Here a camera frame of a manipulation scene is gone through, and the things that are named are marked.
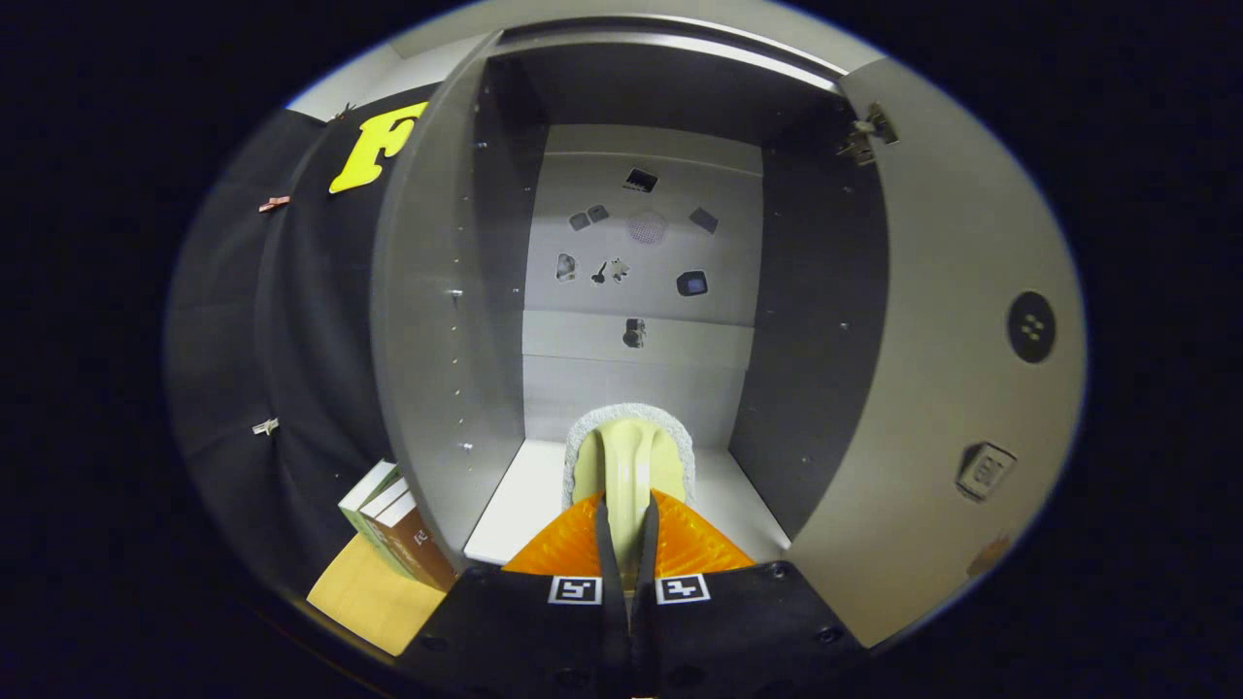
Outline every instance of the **green book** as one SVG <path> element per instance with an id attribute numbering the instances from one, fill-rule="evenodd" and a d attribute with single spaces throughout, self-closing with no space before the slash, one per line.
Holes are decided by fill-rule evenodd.
<path id="1" fill-rule="evenodd" d="M 384 507 L 388 507 L 394 500 L 400 498 L 405 490 L 405 480 L 401 478 L 401 471 L 397 468 L 397 464 L 380 460 L 342 498 L 341 502 L 337 502 L 337 506 L 341 507 L 342 514 L 346 515 L 349 524 L 370 542 L 375 552 L 380 555 L 380 558 L 384 558 L 384 562 L 390 568 L 405 577 L 413 578 L 414 576 L 410 571 L 379 540 L 375 530 L 363 517 L 364 509 L 374 510 L 375 514 L 379 514 Z"/>

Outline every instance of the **black fabric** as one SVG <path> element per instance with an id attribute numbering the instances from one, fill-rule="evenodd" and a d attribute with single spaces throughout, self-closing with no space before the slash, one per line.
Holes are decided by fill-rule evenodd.
<path id="1" fill-rule="evenodd" d="M 338 194 L 328 183 L 364 119 L 434 90 L 328 123 L 273 114 L 225 168 L 174 277 L 167 383 L 188 469 L 241 560 L 297 596 L 353 536 L 337 502 L 375 461 L 393 458 L 368 327 L 384 174 Z M 259 213 L 282 195 L 288 205 Z M 252 434 L 273 417 L 271 437 Z"/>
<path id="2" fill-rule="evenodd" d="M 169 292 L 164 372 L 173 432 L 186 469 L 225 539 L 266 583 L 314 580 L 291 517 L 275 444 L 251 427 L 273 415 L 255 348 L 255 297 L 266 243 L 323 124 L 275 113 L 235 155 L 181 249 Z"/>
<path id="3" fill-rule="evenodd" d="M 353 536 L 337 502 L 379 459 L 393 459 L 372 364 L 372 248 L 393 159 L 378 157 L 375 182 L 329 194 L 359 137 L 377 114 L 426 101 L 435 86 L 364 104 L 332 121 L 306 163 L 273 243 L 270 277 L 257 307 L 259 351 L 267 362 L 281 427 L 273 434 L 283 504 L 298 532 L 311 578 Z"/>

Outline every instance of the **book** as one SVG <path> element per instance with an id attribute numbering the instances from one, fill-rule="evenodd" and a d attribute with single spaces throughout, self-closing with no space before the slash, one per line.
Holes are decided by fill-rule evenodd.
<path id="1" fill-rule="evenodd" d="M 443 592 L 452 587 L 457 573 L 436 547 L 409 489 L 378 515 L 363 514 L 380 541 L 405 563 L 415 580 Z"/>
<path id="2" fill-rule="evenodd" d="M 379 514 L 384 507 L 399 498 L 401 495 L 401 489 L 398 489 L 387 500 L 384 499 L 393 484 L 398 481 L 400 481 L 404 486 L 405 481 L 401 479 L 401 471 L 398 470 L 397 464 L 382 459 L 378 464 L 372 466 L 372 470 L 367 471 L 367 475 L 364 475 L 362 480 L 359 480 L 354 488 L 346 494 L 344 498 L 341 499 L 341 502 L 337 502 L 337 506 L 341 509 L 342 514 L 346 515 L 346 519 L 349 520 L 349 524 L 354 526 L 358 534 L 363 535 L 363 537 L 375 547 L 375 552 L 379 553 L 379 557 L 388 563 L 390 568 L 405 577 L 410 577 L 410 571 L 408 571 L 401 561 L 399 561 L 397 556 L 388 550 L 388 546 L 379 540 L 375 531 L 369 524 L 367 524 L 367 519 L 362 514 L 363 507 L 370 505 L 372 502 L 380 501 L 382 504 L 375 510 L 375 514 Z"/>

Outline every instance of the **dark background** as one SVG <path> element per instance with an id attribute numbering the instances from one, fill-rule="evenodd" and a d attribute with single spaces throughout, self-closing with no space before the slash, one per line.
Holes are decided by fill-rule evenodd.
<path id="1" fill-rule="evenodd" d="M 7 442 L 24 504 L 6 677 L 24 695 L 368 694 L 291 638 L 332 648 L 220 545 L 168 429 L 160 322 L 179 243 L 231 152 L 317 76 L 444 9 L 42 4 L 6 21 L 20 206 L 5 236 Z M 815 10 L 957 97 L 1030 169 L 1080 265 L 1093 353 L 1079 448 L 1033 535 L 834 694 L 1226 694 L 1238 525 L 1214 505 L 1238 460 L 1211 445 L 1243 414 L 1228 284 L 1243 259 L 1219 213 L 1239 194 L 1226 154 L 1238 12 Z"/>

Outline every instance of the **orange gripper pad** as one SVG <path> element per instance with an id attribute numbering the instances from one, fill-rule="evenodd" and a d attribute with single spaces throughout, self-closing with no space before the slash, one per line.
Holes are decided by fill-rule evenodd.
<path id="1" fill-rule="evenodd" d="M 602 498 L 603 490 L 557 515 L 501 570 L 599 577 L 600 550 L 595 545 L 595 511 Z"/>
<path id="2" fill-rule="evenodd" d="M 656 577 L 713 573 L 755 565 L 741 549 L 676 498 L 653 489 L 660 511 Z"/>

